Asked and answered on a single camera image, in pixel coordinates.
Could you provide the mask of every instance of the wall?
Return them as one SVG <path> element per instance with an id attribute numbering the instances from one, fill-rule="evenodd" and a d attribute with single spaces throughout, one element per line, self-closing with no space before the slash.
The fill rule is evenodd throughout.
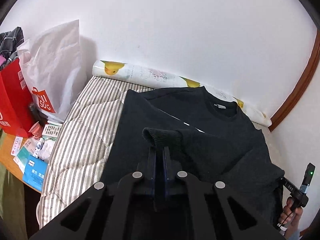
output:
<path id="1" fill-rule="evenodd" d="M 320 66 L 306 92 L 294 109 L 272 132 L 286 165 L 285 176 L 297 187 L 301 185 L 306 166 L 316 166 L 299 227 L 307 228 L 320 208 Z"/>
<path id="2" fill-rule="evenodd" d="M 213 85 L 271 117 L 298 81 L 316 28 L 298 0 L 18 0 L 0 32 L 25 38 L 80 19 L 84 67 L 97 59 Z"/>

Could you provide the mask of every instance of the red paper bag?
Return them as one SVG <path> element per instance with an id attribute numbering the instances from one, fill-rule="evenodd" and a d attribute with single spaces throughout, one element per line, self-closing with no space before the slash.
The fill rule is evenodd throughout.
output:
<path id="1" fill-rule="evenodd" d="M 33 102 L 16 59 L 0 72 L 0 126 L 4 132 L 26 137 L 34 124 L 28 106 Z"/>

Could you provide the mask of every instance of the gray plaid clothing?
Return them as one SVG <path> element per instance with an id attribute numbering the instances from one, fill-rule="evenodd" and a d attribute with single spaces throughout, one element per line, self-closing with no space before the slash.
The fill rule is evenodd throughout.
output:
<path id="1" fill-rule="evenodd" d="M 23 40 L 23 32 L 20 27 L 16 27 L 12 32 L 0 33 L 0 54 L 7 60 L 0 66 L 0 71 L 18 58 L 17 47 Z"/>

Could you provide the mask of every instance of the white plastic bag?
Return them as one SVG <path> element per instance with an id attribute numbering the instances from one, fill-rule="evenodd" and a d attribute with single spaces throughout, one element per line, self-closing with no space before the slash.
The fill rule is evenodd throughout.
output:
<path id="1" fill-rule="evenodd" d="M 64 122 L 86 82 L 79 20 L 53 27 L 18 48 L 20 67 L 38 109 Z"/>

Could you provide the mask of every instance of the blue tissue package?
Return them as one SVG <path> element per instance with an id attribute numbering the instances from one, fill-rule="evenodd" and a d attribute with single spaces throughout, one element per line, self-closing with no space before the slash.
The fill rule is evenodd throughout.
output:
<path id="1" fill-rule="evenodd" d="M 46 169 L 47 163 L 30 154 L 22 180 L 41 192 Z"/>

